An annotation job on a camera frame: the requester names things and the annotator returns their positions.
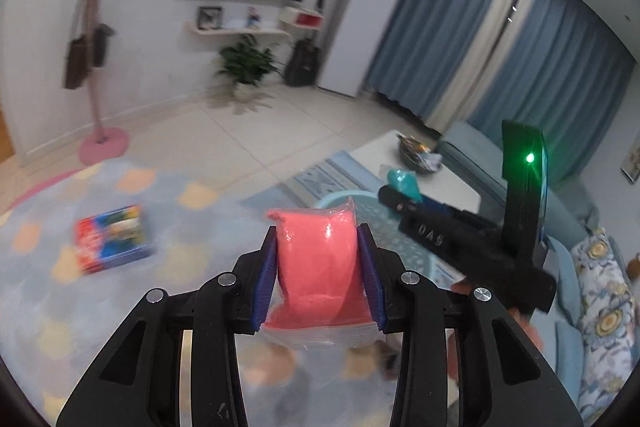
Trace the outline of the framed butterfly picture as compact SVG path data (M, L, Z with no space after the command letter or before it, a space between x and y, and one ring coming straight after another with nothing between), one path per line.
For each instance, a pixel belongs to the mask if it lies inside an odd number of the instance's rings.
M221 6L200 6L196 18L198 30L209 31L224 27L224 9Z

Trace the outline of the white wall shelf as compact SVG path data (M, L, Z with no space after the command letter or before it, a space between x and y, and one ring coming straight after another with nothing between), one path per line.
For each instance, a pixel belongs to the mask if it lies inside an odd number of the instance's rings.
M209 37L225 37L225 36L264 36L277 38L291 38L291 35L279 28L216 28L216 29L200 29L198 25L190 20L184 23L186 30L193 32L195 35Z

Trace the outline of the dark fruit bowl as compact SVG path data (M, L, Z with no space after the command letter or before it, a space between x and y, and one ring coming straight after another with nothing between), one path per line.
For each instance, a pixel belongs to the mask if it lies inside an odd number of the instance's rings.
M398 133L398 154L404 164L421 174L431 174L442 169L442 155L433 153L413 136Z

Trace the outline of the tiger playing card box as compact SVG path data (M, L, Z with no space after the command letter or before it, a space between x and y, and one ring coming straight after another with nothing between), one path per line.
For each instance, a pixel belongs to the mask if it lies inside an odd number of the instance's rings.
M126 265L152 253L140 205L81 219L74 226L76 260L84 273Z

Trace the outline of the green potted plant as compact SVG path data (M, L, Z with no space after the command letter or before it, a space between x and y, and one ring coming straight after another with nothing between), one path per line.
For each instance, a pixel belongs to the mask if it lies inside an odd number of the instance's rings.
M235 101L246 103L255 98L267 76L279 72L279 62L266 46L261 48L254 35L242 35L236 43L219 51L217 74L232 83Z

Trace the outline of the pink plastic bag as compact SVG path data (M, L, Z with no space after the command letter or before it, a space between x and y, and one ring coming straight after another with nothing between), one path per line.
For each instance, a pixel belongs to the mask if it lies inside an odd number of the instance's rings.
M364 291L349 197L332 208L271 209L280 300L262 335L292 350L363 348L378 339Z

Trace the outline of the white refrigerator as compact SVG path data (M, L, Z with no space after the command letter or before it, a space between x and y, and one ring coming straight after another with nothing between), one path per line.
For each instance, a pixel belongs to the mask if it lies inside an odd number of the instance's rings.
M346 0L324 54L317 86L355 98L398 0Z

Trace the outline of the light blue sofa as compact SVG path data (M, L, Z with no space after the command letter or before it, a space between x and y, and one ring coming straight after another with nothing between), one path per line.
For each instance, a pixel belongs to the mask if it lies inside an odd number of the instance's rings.
M500 225L506 205L500 148L466 122L456 122L438 140L436 150L445 166L480 194L480 217ZM558 290L550 311L535 311L530 323L541 337L541 353L576 401L585 359L578 329L580 289L570 248L587 237L587 230L549 192L544 233L550 247L544 267L556 278Z

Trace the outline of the round scalloped pastel rug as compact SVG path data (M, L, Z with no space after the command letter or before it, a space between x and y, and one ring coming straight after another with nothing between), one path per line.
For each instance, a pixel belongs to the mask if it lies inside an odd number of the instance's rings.
M85 217L140 205L148 257L93 274L75 258ZM112 160L58 182L1 217L1 356L47 424L128 312L151 288L194 291L262 245L272 208L293 207L283 184L217 196L178 171ZM384 426L395 385L373 346L299 351L263 335L236 340L254 426Z

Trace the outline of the black hanging bag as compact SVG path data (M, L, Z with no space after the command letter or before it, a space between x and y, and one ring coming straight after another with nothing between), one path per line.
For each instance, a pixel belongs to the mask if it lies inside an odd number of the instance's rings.
M90 0L88 14L91 26L92 64L94 68L101 68L106 63L108 44L115 31L101 20L100 0Z

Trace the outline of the pink coat stand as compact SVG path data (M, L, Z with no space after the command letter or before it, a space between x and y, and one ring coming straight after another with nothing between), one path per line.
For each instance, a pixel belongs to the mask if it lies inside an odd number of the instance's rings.
M85 85L89 95L93 130L81 142L78 157L84 165L92 166L124 155L129 145L129 135L122 129L105 127L102 121L98 92L99 79L106 64L108 45L114 31L102 22L100 0L84 1L82 31L87 37L88 44L88 75Z

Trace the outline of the white coffee table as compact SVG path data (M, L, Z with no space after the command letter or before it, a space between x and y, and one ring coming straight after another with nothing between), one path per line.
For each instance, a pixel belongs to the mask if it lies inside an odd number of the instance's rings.
M400 159L397 135L396 130L381 134L352 150L350 156L385 181L388 169L407 169ZM436 173L418 174L416 179L423 195L460 210L480 211L480 194L446 166Z

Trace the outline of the blue curtains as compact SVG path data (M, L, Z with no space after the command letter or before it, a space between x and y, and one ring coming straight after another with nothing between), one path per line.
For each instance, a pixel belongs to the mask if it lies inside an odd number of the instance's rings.
M559 183L587 166L635 67L582 0L399 0L366 85L438 132L539 129Z

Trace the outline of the brown hanging handbag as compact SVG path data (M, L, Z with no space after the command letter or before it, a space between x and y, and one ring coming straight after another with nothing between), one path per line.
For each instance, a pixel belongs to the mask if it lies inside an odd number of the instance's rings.
M63 88L78 89L90 72L91 0L78 0L68 42Z

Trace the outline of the teal plastic bag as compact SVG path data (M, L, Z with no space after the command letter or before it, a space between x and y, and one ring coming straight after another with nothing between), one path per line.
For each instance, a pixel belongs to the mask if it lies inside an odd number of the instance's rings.
M380 175L386 184L396 192L406 197L421 202L422 195L416 174L411 170L395 168L389 165L382 165Z

